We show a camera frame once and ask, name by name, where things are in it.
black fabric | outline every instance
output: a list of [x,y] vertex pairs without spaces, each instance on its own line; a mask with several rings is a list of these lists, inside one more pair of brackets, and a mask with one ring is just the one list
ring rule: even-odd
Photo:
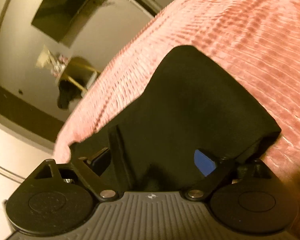
[[126,152],[118,126],[109,129],[108,139],[118,187],[121,192],[125,192],[134,187],[135,181],[133,169],[126,160]]
[[[72,156],[109,147],[115,126],[133,189],[148,191],[180,190],[203,179],[194,165],[196,149],[243,163],[264,153],[281,131],[250,93],[192,46],[170,51],[143,94],[98,133],[72,145]],[[112,161],[101,178],[120,188],[114,170]]]
[[[76,80],[80,85],[84,85],[82,80]],[[68,80],[61,80],[59,82],[59,96],[57,105],[60,109],[67,110],[69,103],[75,98],[81,97],[81,90],[76,85],[72,84]]]

metal rivet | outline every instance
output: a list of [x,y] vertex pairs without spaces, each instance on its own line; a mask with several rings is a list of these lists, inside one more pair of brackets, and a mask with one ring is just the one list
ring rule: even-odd
[[73,179],[63,179],[63,181],[66,182],[66,183],[72,183]]
[[203,192],[198,189],[193,189],[188,192],[188,196],[190,198],[200,198],[200,197],[203,197]]
[[103,198],[111,198],[115,196],[115,191],[111,190],[111,189],[106,189],[100,192],[100,196]]

gray ribbed plate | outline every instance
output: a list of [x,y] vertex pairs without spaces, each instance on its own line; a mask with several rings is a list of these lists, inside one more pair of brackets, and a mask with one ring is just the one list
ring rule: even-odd
[[9,240],[296,240],[288,232],[247,236],[213,219],[206,206],[181,198],[178,192],[126,192],[115,202],[102,203],[81,227],[60,236],[33,237],[15,232]]

white wall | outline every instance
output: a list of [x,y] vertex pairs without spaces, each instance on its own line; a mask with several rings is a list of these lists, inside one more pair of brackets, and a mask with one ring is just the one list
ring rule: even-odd
[[[51,158],[50,151],[0,124],[0,166],[26,178],[43,160]],[[0,240],[11,231],[5,217],[3,200],[8,199],[19,184],[0,174]]]
[[69,111],[60,110],[58,87],[49,71],[34,67],[43,44],[52,53],[81,56],[103,70],[120,49],[150,20],[127,0],[108,0],[99,8],[70,48],[36,29],[31,21],[42,0],[11,0],[0,31],[0,86],[27,103],[65,121]]

pink sweater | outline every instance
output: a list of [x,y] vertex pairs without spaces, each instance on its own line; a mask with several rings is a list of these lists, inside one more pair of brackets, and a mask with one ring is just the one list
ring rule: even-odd
[[[144,91],[175,46],[188,44],[242,84],[282,128],[265,163],[300,205],[300,0],[175,0],[105,68],[58,135],[54,158],[98,132]],[[300,211],[293,227],[300,237]]]

